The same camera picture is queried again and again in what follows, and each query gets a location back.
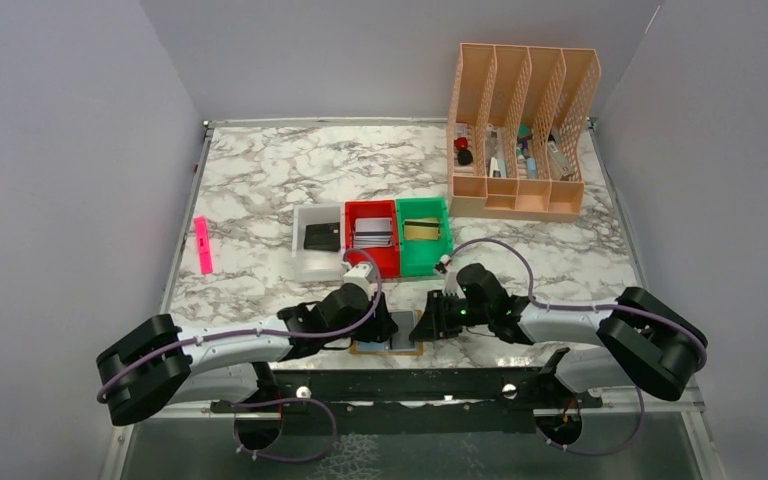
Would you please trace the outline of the yellow-brown card holder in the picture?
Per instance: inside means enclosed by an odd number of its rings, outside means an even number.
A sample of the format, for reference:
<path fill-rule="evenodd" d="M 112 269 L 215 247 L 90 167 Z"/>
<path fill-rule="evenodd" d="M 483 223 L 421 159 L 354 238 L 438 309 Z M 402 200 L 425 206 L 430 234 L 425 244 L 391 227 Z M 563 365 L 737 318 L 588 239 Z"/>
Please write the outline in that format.
<path fill-rule="evenodd" d="M 391 314 L 397 330 L 386 342 L 357 342 L 353 341 L 349 352 L 352 355 L 390 355 L 390 356 L 421 356 L 424 352 L 423 343 L 410 339 L 410 333 L 417 326 L 420 310 L 397 310 Z"/>

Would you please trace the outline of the dark grey card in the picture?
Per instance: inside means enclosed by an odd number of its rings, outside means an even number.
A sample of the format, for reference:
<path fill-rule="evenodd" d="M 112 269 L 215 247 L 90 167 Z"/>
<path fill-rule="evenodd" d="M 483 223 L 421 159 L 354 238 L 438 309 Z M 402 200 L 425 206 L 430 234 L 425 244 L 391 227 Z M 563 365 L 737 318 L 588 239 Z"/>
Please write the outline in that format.
<path fill-rule="evenodd" d="M 419 348 L 416 341 L 410 339 L 410 334 L 417 323 L 415 310 L 399 310 L 391 313 L 391 318 L 397 326 L 396 333 L 390 339 L 392 352 L 415 352 Z"/>

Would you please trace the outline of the red plastic bin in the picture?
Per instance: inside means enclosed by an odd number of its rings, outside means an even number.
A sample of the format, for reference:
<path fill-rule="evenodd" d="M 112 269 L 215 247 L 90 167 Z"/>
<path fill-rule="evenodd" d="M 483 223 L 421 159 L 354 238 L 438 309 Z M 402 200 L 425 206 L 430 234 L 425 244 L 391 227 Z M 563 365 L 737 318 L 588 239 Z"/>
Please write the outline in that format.
<path fill-rule="evenodd" d="M 345 203 L 345 246 L 352 247 L 353 224 L 358 218 L 390 217 L 392 219 L 393 245 L 387 248 L 359 249 L 368 253 L 376 262 L 382 276 L 385 279 L 397 278 L 401 274 L 400 265 L 400 239 L 397 226 L 397 210 L 394 200 L 377 201 L 349 201 Z"/>

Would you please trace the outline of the white plastic bin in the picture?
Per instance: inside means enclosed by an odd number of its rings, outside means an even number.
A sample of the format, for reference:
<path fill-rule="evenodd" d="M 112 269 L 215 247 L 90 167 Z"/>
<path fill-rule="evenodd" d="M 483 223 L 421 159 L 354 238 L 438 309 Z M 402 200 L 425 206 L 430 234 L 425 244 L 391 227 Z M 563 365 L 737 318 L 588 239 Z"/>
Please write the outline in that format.
<path fill-rule="evenodd" d="M 292 260 L 298 282 L 342 278 L 344 204 L 299 204 L 293 209 Z"/>

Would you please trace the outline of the green plastic bin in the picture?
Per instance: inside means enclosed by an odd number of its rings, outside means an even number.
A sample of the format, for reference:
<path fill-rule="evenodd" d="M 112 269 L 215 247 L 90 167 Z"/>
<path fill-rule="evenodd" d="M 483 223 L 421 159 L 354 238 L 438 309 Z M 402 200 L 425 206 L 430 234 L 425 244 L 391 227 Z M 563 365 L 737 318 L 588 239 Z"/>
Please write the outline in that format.
<path fill-rule="evenodd" d="M 400 265 L 403 278 L 435 275 L 435 265 L 453 249 L 448 207 L 443 197 L 402 198 L 396 200 L 397 226 L 400 239 Z M 440 220 L 437 241 L 406 241 L 402 223 L 405 219 L 434 217 Z"/>

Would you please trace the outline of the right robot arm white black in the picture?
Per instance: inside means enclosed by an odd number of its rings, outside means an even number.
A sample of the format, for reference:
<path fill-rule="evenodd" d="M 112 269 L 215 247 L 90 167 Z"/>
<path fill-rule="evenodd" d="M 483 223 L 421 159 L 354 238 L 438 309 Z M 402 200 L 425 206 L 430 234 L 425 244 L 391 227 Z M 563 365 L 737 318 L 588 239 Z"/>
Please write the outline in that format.
<path fill-rule="evenodd" d="M 635 386 L 665 401 L 678 400 L 706 360 L 705 335 L 640 287 L 628 287 L 608 303 L 541 306 L 508 293 L 479 263 L 451 278 L 454 290 L 428 293 L 411 340 L 448 339 L 485 325 L 508 344 L 583 344 L 585 350 L 550 362 L 552 386 L 568 393 Z"/>

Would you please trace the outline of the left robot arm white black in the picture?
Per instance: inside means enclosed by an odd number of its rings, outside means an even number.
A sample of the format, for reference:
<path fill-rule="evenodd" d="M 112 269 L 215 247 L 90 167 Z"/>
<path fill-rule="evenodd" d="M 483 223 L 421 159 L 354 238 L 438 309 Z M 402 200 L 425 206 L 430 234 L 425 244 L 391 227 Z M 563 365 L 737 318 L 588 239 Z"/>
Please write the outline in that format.
<path fill-rule="evenodd" d="M 97 356 L 102 386 L 96 400 L 115 426 L 141 422 L 174 403 L 244 401 L 262 387 L 259 364 L 310 357 L 344 338 L 387 342 L 397 331 L 385 294 L 354 284 L 237 326 L 183 327 L 158 314 Z"/>

